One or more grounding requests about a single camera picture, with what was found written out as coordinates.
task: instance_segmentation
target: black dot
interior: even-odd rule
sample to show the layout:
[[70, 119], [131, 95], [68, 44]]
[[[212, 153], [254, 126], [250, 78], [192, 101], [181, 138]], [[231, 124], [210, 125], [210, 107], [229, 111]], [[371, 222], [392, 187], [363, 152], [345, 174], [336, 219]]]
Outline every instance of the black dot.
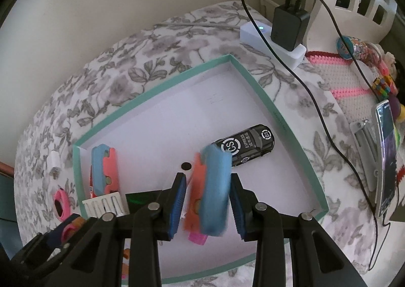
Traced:
[[58, 200], [55, 200], [55, 207], [56, 207], [56, 212], [59, 215], [59, 217], [62, 216], [63, 210], [62, 210], [62, 205]]
[[182, 170], [191, 170], [191, 164], [188, 162], [184, 162], [183, 164], [181, 164], [181, 169]]

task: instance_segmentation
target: phone holder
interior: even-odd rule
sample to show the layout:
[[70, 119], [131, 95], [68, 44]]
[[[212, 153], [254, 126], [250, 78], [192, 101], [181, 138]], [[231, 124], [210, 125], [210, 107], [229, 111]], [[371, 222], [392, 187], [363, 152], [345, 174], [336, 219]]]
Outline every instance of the phone holder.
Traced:
[[368, 119], [350, 123], [350, 130], [360, 154], [368, 188], [375, 191], [378, 179], [378, 151], [373, 127]]

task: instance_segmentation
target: metal screw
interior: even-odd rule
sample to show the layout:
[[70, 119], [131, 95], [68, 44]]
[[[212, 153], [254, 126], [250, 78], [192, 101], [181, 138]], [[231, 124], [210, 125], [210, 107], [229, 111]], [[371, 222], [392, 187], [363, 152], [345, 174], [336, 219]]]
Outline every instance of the metal screw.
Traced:
[[149, 210], [158, 210], [159, 207], [160, 207], [160, 205], [159, 205], [158, 202], [151, 202], [151, 203], [148, 205], [148, 209], [149, 209]]
[[256, 208], [257, 210], [266, 210], [267, 205], [266, 205], [264, 202], [258, 202], [258, 203], [255, 205], [255, 208]]
[[312, 218], [313, 218], [312, 214], [308, 213], [308, 212], [301, 213], [301, 217], [304, 220], [312, 220]]
[[114, 218], [113, 213], [105, 213], [102, 217], [103, 221], [108, 222], [111, 221]]

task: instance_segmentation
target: floral bedsheet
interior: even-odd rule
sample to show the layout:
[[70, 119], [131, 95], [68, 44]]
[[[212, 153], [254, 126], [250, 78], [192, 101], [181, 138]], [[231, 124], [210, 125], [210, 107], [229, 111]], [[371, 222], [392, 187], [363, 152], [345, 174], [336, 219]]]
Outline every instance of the floral bedsheet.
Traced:
[[[255, 19], [268, 23], [251, 9]], [[241, 26], [248, 21], [238, 1], [225, 2], [174, 17], [167, 22]], [[56, 90], [27, 126], [15, 161], [15, 204], [24, 244], [37, 232], [58, 225], [52, 195], [66, 190], [73, 212], [78, 200], [72, 169], [72, 144], [127, 101], [163, 80], [224, 54], [234, 55], [268, 92], [284, 116], [319, 177], [330, 211], [321, 224], [360, 273], [365, 273], [375, 240], [372, 214], [349, 166], [331, 148], [305, 89], [280, 63], [239, 42], [237, 29], [155, 25], [101, 53]], [[306, 60], [295, 72], [313, 92], [330, 134], [356, 169], [362, 168], [348, 122], [327, 83]], [[59, 152], [62, 171], [53, 178], [46, 159]], [[288, 285], [292, 285], [286, 251]], [[251, 286], [254, 262], [216, 276], [177, 286]]]

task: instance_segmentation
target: phone screen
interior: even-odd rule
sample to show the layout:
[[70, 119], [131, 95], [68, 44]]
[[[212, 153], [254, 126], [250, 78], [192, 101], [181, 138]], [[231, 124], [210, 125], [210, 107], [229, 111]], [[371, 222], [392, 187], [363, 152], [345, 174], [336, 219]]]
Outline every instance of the phone screen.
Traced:
[[379, 132], [382, 136], [381, 153], [383, 167], [383, 190], [380, 207], [380, 215], [382, 215], [394, 197], [396, 179], [396, 143], [394, 121], [392, 119], [391, 108], [388, 102], [377, 107], [377, 119], [381, 126]]

